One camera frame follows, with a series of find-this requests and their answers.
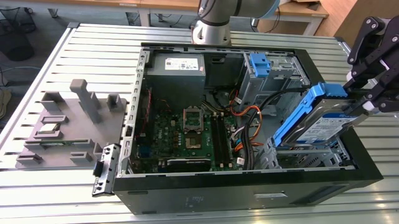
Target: cable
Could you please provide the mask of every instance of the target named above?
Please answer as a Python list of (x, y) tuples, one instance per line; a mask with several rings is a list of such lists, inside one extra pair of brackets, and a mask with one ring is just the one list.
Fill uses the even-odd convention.
[(257, 33), (256, 30), (253, 30), (253, 27), (252, 27), (252, 18), (249, 18), (249, 27), (250, 27), (253, 33)]
[(214, 113), (222, 112), (222, 110), (214, 108), (210, 103), (205, 100), (201, 101), (201, 104)]
[[(248, 107), (244, 109), (244, 111), (242, 111), (241, 113), (234, 113), (232, 110), (230, 110), (230, 112), (232, 112), (233, 115), (236, 115), (236, 116), (242, 116), (250, 109), (256, 109), (256, 110), (257, 110), (257, 113), (253, 113), (252, 115), (258, 114), (258, 126), (257, 126), (257, 128), (256, 128), (256, 131), (254, 131), (252, 137), (249, 138), (249, 140), (253, 140), (253, 139), (256, 138), (256, 136), (258, 135), (260, 127), (261, 127), (261, 111), (260, 111), (258, 107), (254, 106), (254, 105), (252, 105), (252, 106), (248, 106)], [(241, 148), (241, 147), (242, 147), (242, 143), (240, 142), (240, 143), (236, 145), (236, 147), (234, 147), (234, 151), (237, 151), (237, 149)]]
[(278, 25), (278, 22), (280, 22), (280, 15), (281, 15), (281, 12), (280, 12), (280, 7), (277, 7), (277, 15), (276, 15), (276, 19), (274, 19), (274, 23), (273, 23), (273, 27), (269, 29), (269, 31), (264, 32), (264, 33), (269, 33), (274, 30), (276, 26)]
[[(306, 88), (292, 88), (292, 89), (284, 89), (284, 90), (280, 90), (274, 93), (272, 93), (264, 100), (262, 102), (260, 103), (258, 105), (258, 109), (260, 111), (262, 110), (264, 106), (266, 106), (280, 95), (282, 95), (284, 93), (289, 93), (289, 92), (304, 92), (306, 91)], [(250, 141), (249, 141), (249, 125), (254, 119), (254, 116), (256, 116), (256, 113), (252, 114), (248, 122), (245, 123), (245, 128), (241, 132), (241, 142), (242, 142), (242, 145), (244, 145), (244, 150), (248, 151), (248, 159), (249, 159), (249, 162), (250, 160), (253, 160), (253, 149), (252, 149), (252, 146), (250, 146)], [(248, 164), (248, 169), (253, 169), (253, 164)]]
[(161, 15), (161, 17), (160, 17), (160, 16), (158, 16), (156, 13), (153, 13), (153, 14), (154, 14), (154, 15), (156, 15), (156, 17), (157, 17), (157, 18), (160, 18), (160, 19), (161, 19), (161, 17), (162, 17), (162, 18), (169, 18), (169, 17), (170, 17), (170, 15), (172, 15), (172, 14), (169, 14), (168, 16), (164, 16), (164, 15)]
[(0, 74), (1, 74), (1, 86), (5, 86), (5, 85), (3, 85), (2, 69), (1, 69), (1, 67), (0, 67)]
[(172, 28), (172, 26), (174, 26), (174, 25), (178, 23), (181, 17), (182, 17), (182, 15), (181, 15), (180, 18), (177, 19), (177, 22), (174, 22), (172, 25), (169, 25), (170, 28)]
[(168, 107), (168, 109), (170, 108), (170, 107), (169, 107), (169, 104), (168, 104), (168, 101), (166, 101), (165, 99), (156, 99), (156, 100), (158, 100), (158, 101), (164, 102), (164, 103), (165, 103), (165, 105), (166, 105), (166, 107)]
[(217, 94), (217, 92), (212, 92), (213, 101), (214, 101), (214, 103), (217, 104), (217, 106), (221, 108), (221, 111), (228, 112), (228, 110), (225, 109), (225, 106), (221, 105), (221, 103), (220, 103), (220, 101), (218, 101), (218, 99), (217, 99), (217, 97), (216, 97), (216, 94)]
[(213, 0), (212, 5), (209, 7), (209, 10), (204, 13), (204, 15), (202, 16), (198, 15), (198, 20), (202, 19), (209, 14), (209, 12), (210, 12), (210, 10), (212, 10), (212, 8), (214, 6), (214, 3), (216, 3), (216, 0)]
[[(269, 29), (269, 31), (266, 31), (266, 32), (264, 32), (264, 33), (269, 33), (269, 32), (272, 32), (272, 31), (274, 30), (276, 26), (277, 26), (278, 23), (280, 23), (280, 16), (281, 16), (280, 7), (277, 7), (277, 10), (278, 10), (278, 11), (277, 11), (276, 19), (274, 19), (274, 22), (273, 22), (273, 26), (272, 26), (272, 28)], [(257, 33), (256, 30), (253, 30), (253, 27), (252, 27), (252, 18), (249, 18), (249, 26), (250, 26), (252, 31), (253, 31), (254, 33)]]
[(230, 134), (230, 139), (244, 130), (245, 125), (242, 125), (232, 134)]
[[(262, 146), (264, 144), (260, 142), (252, 142), (250, 143), (252, 146)], [(241, 150), (244, 148), (242, 145), (240, 145), (238, 147), (234, 147), (234, 152), (237, 152), (238, 150)]]
[(140, 14), (136, 16), (136, 19), (133, 19), (132, 24), (134, 24), (136, 20), (140, 18)]
[(10, 69), (5, 69), (2, 72), (6, 72), (6, 71), (13, 70), (13, 69), (37, 69), (37, 70), (41, 70), (41, 68), (37, 68), (37, 67), (19, 66), (19, 67), (13, 67)]

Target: hard drive label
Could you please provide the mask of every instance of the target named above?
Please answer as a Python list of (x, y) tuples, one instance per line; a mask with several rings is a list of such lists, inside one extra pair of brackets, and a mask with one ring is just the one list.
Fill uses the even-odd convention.
[(342, 128), (342, 125), (357, 117), (342, 113), (326, 113), (297, 138), (297, 143), (320, 143), (326, 141)]

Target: ram slot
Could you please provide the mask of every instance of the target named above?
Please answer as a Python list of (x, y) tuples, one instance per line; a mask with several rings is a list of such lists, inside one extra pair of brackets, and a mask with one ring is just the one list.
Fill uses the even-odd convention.
[(217, 129), (217, 118), (212, 117), (210, 119), (210, 133), (212, 133), (212, 144), (213, 144), (213, 155), (214, 155), (214, 165), (218, 166), (222, 164), (222, 154), (218, 140), (218, 129)]
[(217, 133), (218, 133), (218, 145), (221, 150), (221, 163), (224, 165), (229, 164), (229, 153), (228, 153), (228, 142), (226, 142), (226, 133), (224, 126), (222, 117), (217, 117)]

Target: floor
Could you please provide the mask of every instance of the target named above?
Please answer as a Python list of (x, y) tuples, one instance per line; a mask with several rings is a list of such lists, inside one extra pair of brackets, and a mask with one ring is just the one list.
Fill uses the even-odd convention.
[[(58, 17), (53, 19), (49, 16), (46, 9), (33, 8), (31, 18), (35, 24), (35, 31), (26, 34), (30, 45), (34, 49), (34, 56), (22, 62), (13, 62), (0, 53), (0, 67), (2, 70), (18, 66), (33, 66), (41, 68), (47, 55), (62, 35), (69, 22), (93, 23), (93, 24), (107, 24), (107, 25), (128, 25), (126, 17), (123, 13), (113, 12), (87, 12), (87, 11), (57, 11)], [(164, 22), (158, 22), (158, 18), (154, 14), (150, 16), (152, 26), (154, 27), (169, 27), (178, 20), (180, 15), (170, 15), (164, 18)], [(184, 15), (173, 28), (188, 28), (194, 16)], [(230, 30), (252, 32), (249, 26), (249, 19), (232, 18), (229, 21)], [(140, 18), (136, 19), (134, 25), (140, 25)], [(13, 69), (3, 72), (3, 77), (9, 81), (5, 89), (10, 90), (11, 98), (6, 106), (6, 114), (0, 119), (0, 130), (3, 128), (11, 112), (14, 111), (21, 98), (34, 80), (37, 75), (34, 69)]]

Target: black cable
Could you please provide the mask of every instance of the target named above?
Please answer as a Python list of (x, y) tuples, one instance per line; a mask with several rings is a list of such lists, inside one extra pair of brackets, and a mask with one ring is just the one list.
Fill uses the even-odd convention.
[(161, 19), (161, 17), (164, 17), (164, 18), (169, 18), (169, 17), (170, 17), (170, 15), (172, 15), (172, 14), (169, 14), (168, 16), (164, 16), (164, 15), (161, 15), (161, 17), (160, 17), (160, 16), (158, 16), (156, 13), (153, 13), (153, 14), (154, 14), (154, 15), (156, 15), (156, 17), (157, 17), (157, 18), (160, 18), (160, 19)]
[[(277, 15), (276, 15), (276, 19), (274, 19), (274, 22), (273, 22), (273, 26), (272, 28), (269, 29), (269, 31), (264, 32), (264, 33), (269, 33), (274, 30), (276, 26), (278, 25), (280, 23), (280, 16), (281, 16), (281, 12), (280, 12), (280, 7), (277, 7)], [(257, 33), (254, 30), (253, 30), (253, 27), (252, 27), (252, 18), (249, 18), (249, 26), (250, 26), (250, 29), (254, 33)]]
[(209, 10), (204, 13), (204, 15), (198, 15), (198, 20), (202, 19), (209, 14), (209, 12), (210, 12), (210, 10), (212, 10), (212, 8), (214, 6), (214, 3), (216, 3), (216, 0), (213, 0), (212, 5), (209, 7)]
[(220, 101), (218, 101), (218, 99), (217, 99), (217, 97), (216, 97), (216, 94), (217, 94), (217, 91), (213, 91), (213, 92), (212, 92), (212, 97), (213, 97), (213, 101), (214, 101), (214, 103), (217, 104), (217, 106), (221, 108), (221, 110), (222, 110), (225, 113), (229, 113), (229, 110), (228, 110), (226, 108), (230, 108), (232, 105), (226, 105), (226, 106), (221, 105), (221, 103), (220, 103)]
[(136, 19), (133, 19), (133, 24), (134, 24), (134, 22), (136, 22), (136, 20), (140, 18), (140, 14), (137, 15), (137, 17), (136, 17)]
[(278, 25), (278, 22), (280, 22), (280, 16), (281, 16), (281, 12), (280, 12), (280, 7), (277, 7), (277, 15), (276, 15), (276, 19), (274, 19), (274, 23), (273, 23), (273, 26), (272, 28), (269, 29), (269, 31), (266, 31), (265, 33), (269, 33), (274, 30), (276, 26)]
[(3, 78), (2, 78), (2, 77), (3, 77), (3, 74), (2, 74), (2, 69), (1, 69), (1, 67), (0, 67), (0, 74), (1, 74), (1, 86), (5, 86), (5, 85), (3, 85)]
[(193, 22), (196, 22), (197, 20), (198, 20), (198, 17), (194, 17), (193, 21), (190, 21), (190, 23), (188, 24), (188, 29), (190, 29)]
[[(274, 93), (272, 93), (264, 100), (262, 102), (260, 103), (258, 105), (258, 109), (260, 111), (262, 110), (262, 108), (280, 96), (282, 95), (284, 93), (289, 93), (289, 92), (304, 92), (306, 91), (306, 88), (290, 88), (290, 89), (284, 89), (284, 90), (280, 90)], [(250, 141), (249, 141), (249, 126), (250, 126), (250, 123), (254, 119), (254, 116), (257, 115), (257, 113), (254, 112), (248, 120), (248, 122), (245, 123), (245, 127), (244, 127), (244, 130), (241, 132), (241, 141), (242, 141), (242, 147), (244, 147), (244, 150), (248, 151), (248, 159), (250, 162), (250, 159), (253, 160), (253, 149), (252, 149), (252, 146), (250, 146)], [(248, 169), (253, 169), (253, 163), (248, 165)]]
[(252, 18), (249, 18), (249, 26), (250, 26), (252, 31), (253, 31), (254, 33), (257, 33), (256, 30), (253, 30), (253, 27), (252, 27)]
[(174, 25), (178, 23), (181, 17), (182, 17), (182, 15), (181, 15), (180, 18), (177, 19), (177, 22), (174, 22), (172, 25), (169, 25), (170, 28), (172, 28), (172, 26), (174, 26)]
[(201, 102), (202, 102), (208, 107), (210, 107), (212, 110), (214, 110), (216, 112), (218, 111), (218, 110), (216, 109), (216, 107), (213, 107), (213, 105), (212, 105), (208, 101), (202, 100)]

